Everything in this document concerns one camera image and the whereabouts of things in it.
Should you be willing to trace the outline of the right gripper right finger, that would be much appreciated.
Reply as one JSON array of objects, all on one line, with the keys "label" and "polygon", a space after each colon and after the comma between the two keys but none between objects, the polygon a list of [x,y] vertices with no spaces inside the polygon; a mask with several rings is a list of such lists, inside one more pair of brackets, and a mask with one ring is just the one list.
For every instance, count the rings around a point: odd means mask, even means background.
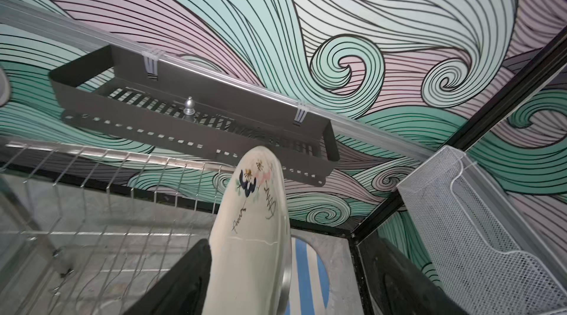
[{"label": "right gripper right finger", "polygon": [[403,233],[357,238],[357,285],[365,314],[465,314],[445,294],[421,243]]}]

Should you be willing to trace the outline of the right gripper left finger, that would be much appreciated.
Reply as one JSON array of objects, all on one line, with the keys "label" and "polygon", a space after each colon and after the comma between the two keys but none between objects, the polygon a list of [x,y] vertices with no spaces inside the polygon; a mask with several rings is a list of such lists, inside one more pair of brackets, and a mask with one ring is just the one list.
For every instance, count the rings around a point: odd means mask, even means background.
[{"label": "right gripper left finger", "polygon": [[198,241],[127,314],[201,314],[211,276],[211,248]]}]

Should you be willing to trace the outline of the cream floral plate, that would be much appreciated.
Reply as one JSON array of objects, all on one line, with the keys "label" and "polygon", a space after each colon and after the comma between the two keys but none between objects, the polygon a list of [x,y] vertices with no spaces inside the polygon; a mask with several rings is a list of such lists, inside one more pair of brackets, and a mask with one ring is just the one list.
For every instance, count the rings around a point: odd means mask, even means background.
[{"label": "cream floral plate", "polygon": [[204,314],[284,314],[292,240],[283,167],[258,146],[224,183],[210,237],[211,276]]}]

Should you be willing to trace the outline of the blue striped plate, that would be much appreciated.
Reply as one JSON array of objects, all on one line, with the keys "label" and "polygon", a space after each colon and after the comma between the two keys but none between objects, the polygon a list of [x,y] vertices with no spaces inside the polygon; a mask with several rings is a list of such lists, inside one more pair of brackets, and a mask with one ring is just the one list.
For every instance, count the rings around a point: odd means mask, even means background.
[{"label": "blue striped plate", "polygon": [[292,278],[286,315],[326,314],[329,303],[329,275],[315,249],[292,237]]}]

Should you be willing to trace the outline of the steel two-tier dish rack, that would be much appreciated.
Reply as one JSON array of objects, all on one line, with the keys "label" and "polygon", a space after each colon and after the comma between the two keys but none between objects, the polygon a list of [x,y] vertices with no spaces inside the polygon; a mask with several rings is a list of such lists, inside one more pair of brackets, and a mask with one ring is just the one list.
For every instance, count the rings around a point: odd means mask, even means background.
[{"label": "steel two-tier dish rack", "polygon": [[1,141],[1,312],[124,314],[213,226],[222,167]]}]

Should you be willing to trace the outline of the clear mesh wall bin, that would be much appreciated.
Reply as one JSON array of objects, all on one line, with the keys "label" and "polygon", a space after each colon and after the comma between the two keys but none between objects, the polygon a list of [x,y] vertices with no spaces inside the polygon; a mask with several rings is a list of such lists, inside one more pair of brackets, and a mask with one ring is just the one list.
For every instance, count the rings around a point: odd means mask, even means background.
[{"label": "clear mesh wall bin", "polygon": [[445,146],[397,189],[445,293],[461,309],[566,312],[566,265],[468,154]]}]

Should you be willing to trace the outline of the black wall shelf basket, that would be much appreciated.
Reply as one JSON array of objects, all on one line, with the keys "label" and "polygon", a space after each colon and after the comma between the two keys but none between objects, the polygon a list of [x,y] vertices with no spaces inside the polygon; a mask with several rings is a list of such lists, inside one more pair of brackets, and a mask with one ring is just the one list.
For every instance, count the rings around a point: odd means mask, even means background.
[{"label": "black wall shelf basket", "polygon": [[62,120],[75,127],[230,165],[263,146],[287,179],[316,187],[340,160],[327,118],[118,46],[49,79]]}]

